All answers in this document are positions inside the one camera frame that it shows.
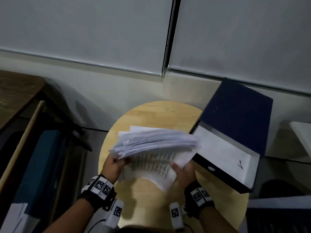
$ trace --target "forearm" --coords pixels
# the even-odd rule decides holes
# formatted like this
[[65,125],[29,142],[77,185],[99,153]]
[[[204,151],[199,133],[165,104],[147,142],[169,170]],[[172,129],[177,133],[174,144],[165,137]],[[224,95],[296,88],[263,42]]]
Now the forearm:
[[83,233],[93,214],[94,210],[91,204],[85,199],[79,199],[44,233]]
[[226,219],[214,207],[202,209],[199,220],[205,233],[237,233]]

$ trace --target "wooden tabletop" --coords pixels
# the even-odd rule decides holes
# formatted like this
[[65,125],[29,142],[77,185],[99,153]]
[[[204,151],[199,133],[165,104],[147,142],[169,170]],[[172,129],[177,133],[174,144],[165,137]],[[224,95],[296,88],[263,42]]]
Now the wooden tabletop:
[[45,79],[0,70],[0,130],[42,90]]
[[[130,125],[136,125],[175,129],[188,133],[201,113],[200,109],[175,101],[150,102],[128,111],[119,118],[106,136],[100,152],[98,172],[101,171],[109,154],[108,150],[117,142],[119,131],[129,131]],[[204,168],[192,163],[198,181],[210,194],[216,208],[235,229],[238,229],[246,212],[248,194],[239,194]],[[145,179],[116,183],[115,191],[117,198],[124,201],[119,227],[140,225],[172,229],[169,204],[185,203],[183,191],[177,182],[167,194]],[[198,220],[187,216],[184,220],[194,232],[203,232]]]

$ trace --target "hand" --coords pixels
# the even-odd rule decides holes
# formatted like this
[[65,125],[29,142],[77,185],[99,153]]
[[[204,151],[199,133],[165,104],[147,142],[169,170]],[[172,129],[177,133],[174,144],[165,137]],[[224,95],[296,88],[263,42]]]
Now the hand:
[[174,172],[176,172],[177,181],[183,190],[185,190],[190,183],[197,181],[194,167],[190,162],[187,163],[183,169],[174,162],[171,162],[171,167]]
[[112,184],[114,184],[118,180],[122,168],[130,162],[131,158],[116,160],[111,154],[109,154],[100,174],[103,174]]

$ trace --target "handwritten mark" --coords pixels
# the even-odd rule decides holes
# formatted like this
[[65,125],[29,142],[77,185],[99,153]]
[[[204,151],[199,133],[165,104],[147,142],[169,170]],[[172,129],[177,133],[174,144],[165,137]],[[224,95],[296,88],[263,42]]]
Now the handwritten mark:
[[242,169],[243,169],[242,164],[241,164],[241,161],[240,161],[240,164],[238,164],[238,166],[239,166],[240,168],[242,168]]

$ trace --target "black wrist strap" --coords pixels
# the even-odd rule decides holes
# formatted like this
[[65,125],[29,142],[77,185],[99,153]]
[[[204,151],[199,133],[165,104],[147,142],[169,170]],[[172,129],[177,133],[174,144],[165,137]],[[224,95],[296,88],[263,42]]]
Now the black wrist strap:
[[186,204],[184,210],[189,217],[199,219],[200,212],[205,207],[215,207],[212,198],[207,191],[198,183],[194,181],[185,188]]
[[87,200],[92,205],[94,212],[99,208],[109,211],[116,194],[114,185],[100,174],[93,177],[82,188],[78,199]]

